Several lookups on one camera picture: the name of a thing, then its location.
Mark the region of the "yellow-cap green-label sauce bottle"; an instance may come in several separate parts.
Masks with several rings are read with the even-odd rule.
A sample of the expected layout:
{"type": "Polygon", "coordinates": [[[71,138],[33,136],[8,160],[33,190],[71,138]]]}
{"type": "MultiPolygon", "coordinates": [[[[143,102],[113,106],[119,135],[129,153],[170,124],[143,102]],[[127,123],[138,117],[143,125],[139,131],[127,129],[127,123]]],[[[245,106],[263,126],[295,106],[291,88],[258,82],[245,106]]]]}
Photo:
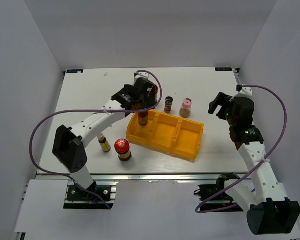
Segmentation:
{"type": "Polygon", "coordinates": [[[147,111],[139,112],[138,113],[138,123],[142,126],[145,126],[148,124],[148,115],[149,113],[147,111]]]}

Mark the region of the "small yellow-label oil bottle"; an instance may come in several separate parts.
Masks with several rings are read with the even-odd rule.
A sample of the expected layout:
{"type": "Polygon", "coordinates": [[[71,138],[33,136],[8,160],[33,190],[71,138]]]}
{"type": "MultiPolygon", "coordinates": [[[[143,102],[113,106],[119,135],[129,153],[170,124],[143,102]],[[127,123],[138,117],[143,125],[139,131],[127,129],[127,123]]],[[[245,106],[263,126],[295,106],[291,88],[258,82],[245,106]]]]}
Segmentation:
{"type": "Polygon", "coordinates": [[[108,140],[106,139],[106,137],[102,133],[100,133],[97,136],[97,138],[98,138],[98,142],[101,146],[102,151],[106,152],[106,153],[109,152],[111,150],[111,146],[110,146],[108,140]]]}

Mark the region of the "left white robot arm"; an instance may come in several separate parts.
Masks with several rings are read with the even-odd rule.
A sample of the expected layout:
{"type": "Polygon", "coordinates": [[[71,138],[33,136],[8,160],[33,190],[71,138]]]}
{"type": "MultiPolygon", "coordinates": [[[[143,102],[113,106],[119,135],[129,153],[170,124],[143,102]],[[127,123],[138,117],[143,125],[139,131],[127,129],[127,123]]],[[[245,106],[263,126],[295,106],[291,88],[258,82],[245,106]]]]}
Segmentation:
{"type": "Polygon", "coordinates": [[[97,184],[86,167],[86,147],[90,142],[132,111],[150,109],[155,104],[155,84],[139,76],[135,78],[134,84],[126,84],[115,93],[101,112],[93,113],[70,127],[61,125],[57,128],[52,153],[79,185],[80,196],[89,200],[96,193],[97,184]]]}

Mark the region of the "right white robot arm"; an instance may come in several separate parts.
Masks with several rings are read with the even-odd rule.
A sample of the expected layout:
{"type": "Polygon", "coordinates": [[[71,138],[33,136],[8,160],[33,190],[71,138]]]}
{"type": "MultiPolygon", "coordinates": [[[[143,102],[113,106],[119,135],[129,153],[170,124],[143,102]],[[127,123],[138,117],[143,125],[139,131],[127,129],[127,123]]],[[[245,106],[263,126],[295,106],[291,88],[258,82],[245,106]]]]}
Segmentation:
{"type": "Polygon", "coordinates": [[[217,117],[229,124],[230,138],[247,166],[254,191],[241,182],[232,186],[236,179],[227,177],[215,187],[216,195],[236,201],[246,212],[254,235],[290,234],[300,215],[300,205],[288,198],[267,159],[263,136],[253,124],[255,103],[248,96],[219,92],[209,104],[208,113],[213,114],[217,107],[221,107],[217,117]]]}

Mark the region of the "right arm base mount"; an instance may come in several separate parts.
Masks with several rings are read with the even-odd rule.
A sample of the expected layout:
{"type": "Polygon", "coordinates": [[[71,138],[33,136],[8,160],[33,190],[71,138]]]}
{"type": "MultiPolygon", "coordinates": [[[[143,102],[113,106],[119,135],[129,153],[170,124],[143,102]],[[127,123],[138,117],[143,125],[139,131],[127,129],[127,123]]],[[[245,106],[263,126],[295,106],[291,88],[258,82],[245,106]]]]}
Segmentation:
{"type": "MultiPolygon", "coordinates": [[[[193,194],[198,196],[199,200],[203,202],[207,198],[223,190],[226,181],[239,179],[240,177],[234,173],[221,174],[216,180],[216,183],[198,185],[198,189],[195,190],[193,194]]],[[[241,207],[234,202],[234,199],[226,193],[222,193],[200,207],[200,211],[210,210],[218,210],[219,212],[243,212],[241,207]]]]}

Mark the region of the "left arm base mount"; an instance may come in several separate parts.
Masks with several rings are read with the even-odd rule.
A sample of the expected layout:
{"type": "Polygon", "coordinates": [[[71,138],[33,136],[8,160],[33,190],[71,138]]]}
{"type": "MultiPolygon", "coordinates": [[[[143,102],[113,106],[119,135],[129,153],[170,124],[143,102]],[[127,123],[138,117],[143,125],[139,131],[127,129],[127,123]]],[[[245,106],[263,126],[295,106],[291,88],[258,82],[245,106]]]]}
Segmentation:
{"type": "Polygon", "coordinates": [[[63,208],[68,210],[110,210],[116,199],[117,187],[97,184],[94,194],[80,189],[76,184],[68,184],[63,208]]]}

